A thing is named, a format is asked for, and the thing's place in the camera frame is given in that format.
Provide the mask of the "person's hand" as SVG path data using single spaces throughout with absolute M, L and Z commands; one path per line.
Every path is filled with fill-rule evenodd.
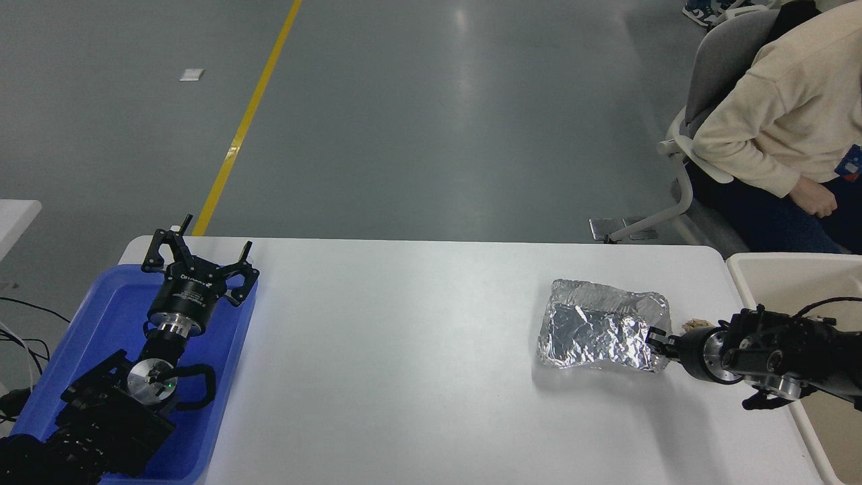
M 789 199 L 807 215 L 827 218 L 838 209 L 836 197 L 822 184 L 800 176 L 789 190 Z

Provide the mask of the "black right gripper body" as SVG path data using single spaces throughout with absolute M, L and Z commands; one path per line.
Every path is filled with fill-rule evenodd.
M 676 338 L 678 362 L 691 377 L 708 383 L 714 383 L 714 375 L 707 365 L 705 349 L 715 332 L 716 327 L 697 327 Z

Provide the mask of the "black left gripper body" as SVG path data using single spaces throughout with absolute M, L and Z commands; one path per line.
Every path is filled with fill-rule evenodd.
M 172 262 L 164 270 L 164 283 L 147 312 L 147 319 L 161 323 L 168 315 L 180 315 L 198 327 L 206 327 L 226 291 L 226 280 L 215 263 L 198 261 L 188 266 L 181 261 Z

